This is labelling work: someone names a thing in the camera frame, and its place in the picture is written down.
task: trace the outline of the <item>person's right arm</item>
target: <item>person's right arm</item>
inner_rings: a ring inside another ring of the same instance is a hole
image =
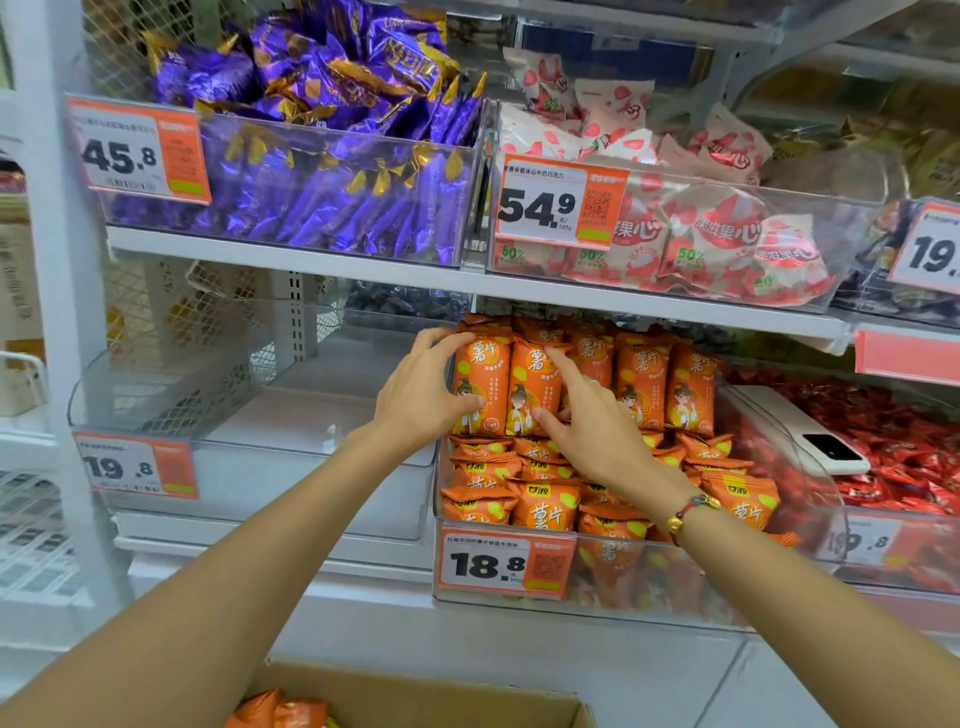
[[[657,462],[612,392],[547,350],[570,398],[571,424],[540,425],[578,472],[666,521],[700,493]],[[841,728],[960,725],[960,659],[725,510],[687,512],[680,545],[780,655]]]

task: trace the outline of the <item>hand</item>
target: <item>hand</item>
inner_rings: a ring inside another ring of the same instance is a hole
[[[556,349],[547,356],[564,378],[570,425],[543,409],[534,417],[578,473],[624,496],[655,521],[666,522],[697,488],[676,468],[654,459],[630,409],[613,392],[587,379]]]
[[[454,423],[484,405],[479,395],[450,394],[446,362],[476,338],[469,331],[426,328],[400,361],[376,398],[373,426],[412,454],[449,432]]]

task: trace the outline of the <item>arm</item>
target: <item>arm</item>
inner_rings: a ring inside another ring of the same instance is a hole
[[[571,425],[538,421],[578,472],[619,492],[660,527],[699,493],[654,460],[613,394],[562,353]],[[680,545],[841,728],[955,725],[960,660],[727,511],[696,507]]]
[[[45,669],[0,707],[0,724],[221,728],[360,506],[410,454],[483,406],[446,391],[447,360],[473,338],[448,333],[422,331],[372,422]]]

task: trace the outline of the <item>qr code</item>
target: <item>qr code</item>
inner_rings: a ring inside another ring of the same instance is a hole
[[[610,202],[613,195],[610,192],[587,190],[584,196],[584,217],[590,220],[606,220],[610,212]]]
[[[536,581],[560,581],[564,578],[565,556],[539,553],[527,571]]]

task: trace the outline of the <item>person's left hand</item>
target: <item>person's left hand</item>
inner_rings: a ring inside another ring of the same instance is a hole
[[[469,331],[454,333],[449,328],[426,328],[417,334],[410,353],[376,398],[374,427],[413,453],[452,430],[464,415],[481,409],[480,395],[458,397],[446,388],[446,362],[474,338]]]

